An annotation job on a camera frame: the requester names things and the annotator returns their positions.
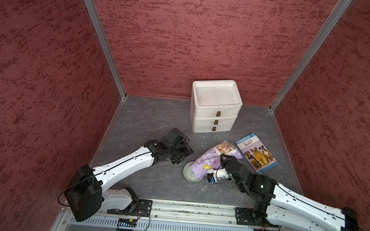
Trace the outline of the purple oats bag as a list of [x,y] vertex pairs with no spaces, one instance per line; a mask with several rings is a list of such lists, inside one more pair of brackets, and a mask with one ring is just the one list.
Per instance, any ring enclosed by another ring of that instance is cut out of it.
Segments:
[[221,155],[234,156],[242,159],[240,151],[231,143],[224,140],[222,143],[206,151],[201,157],[196,159],[187,166],[190,175],[200,181],[207,175],[207,170],[219,168]]

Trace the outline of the white patterned breakfast bowl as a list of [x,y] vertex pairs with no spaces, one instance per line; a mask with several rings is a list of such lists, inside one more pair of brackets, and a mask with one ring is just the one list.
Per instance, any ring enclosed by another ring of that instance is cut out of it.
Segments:
[[197,184],[203,181],[205,177],[196,178],[194,172],[192,171],[191,165],[193,164],[193,161],[188,162],[184,168],[183,168],[183,177],[186,181],[189,183]]

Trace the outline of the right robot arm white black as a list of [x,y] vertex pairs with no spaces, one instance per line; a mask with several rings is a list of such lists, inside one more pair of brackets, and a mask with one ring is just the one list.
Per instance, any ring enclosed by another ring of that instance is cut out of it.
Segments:
[[360,231],[357,213],[350,207],[327,206],[291,191],[266,175],[252,173],[234,156],[221,155],[214,174],[231,180],[255,201],[255,224],[285,226],[296,231]]

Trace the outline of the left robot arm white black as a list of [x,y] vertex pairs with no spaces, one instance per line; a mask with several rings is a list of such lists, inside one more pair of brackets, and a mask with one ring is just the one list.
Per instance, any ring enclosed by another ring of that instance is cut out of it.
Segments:
[[189,138],[174,128],[161,140],[149,140],[133,153],[111,163],[78,168],[62,192],[76,221],[83,222],[101,210],[119,210],[133,214],[138,197],[131,188],[113,190],[119,181],[158,162],[179,164],[193,154]]

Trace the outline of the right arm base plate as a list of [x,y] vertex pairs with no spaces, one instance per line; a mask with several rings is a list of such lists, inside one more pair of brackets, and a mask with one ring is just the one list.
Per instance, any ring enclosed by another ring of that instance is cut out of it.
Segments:
[[265,216],[265,213],[254,211],[253,208],[235,208],[236,223],[238,225],[278,228],[277,225],[269,223]]

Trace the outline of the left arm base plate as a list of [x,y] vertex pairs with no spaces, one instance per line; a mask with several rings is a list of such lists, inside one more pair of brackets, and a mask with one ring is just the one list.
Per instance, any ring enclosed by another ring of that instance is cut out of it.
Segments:
[[153,201],[149,199],[138,199],[132,201],[125,209],[109,209],[107,214],[123,215],[123,216],[136,216],[136,217],[150,217]]

